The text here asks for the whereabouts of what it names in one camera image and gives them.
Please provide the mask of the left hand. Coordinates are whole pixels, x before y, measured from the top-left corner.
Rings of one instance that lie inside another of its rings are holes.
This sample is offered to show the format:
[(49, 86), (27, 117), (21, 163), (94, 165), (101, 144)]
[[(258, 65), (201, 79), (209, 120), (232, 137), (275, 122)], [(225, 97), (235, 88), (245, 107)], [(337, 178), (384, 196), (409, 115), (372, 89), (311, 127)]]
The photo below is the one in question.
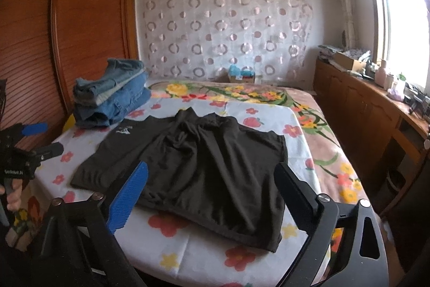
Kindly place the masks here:
[(17, 211), (21, 206), (21, 195), (23, 190), (23, 180), (13, 179), (11, 184), (12, 191), (6, 196), (7, 210)]

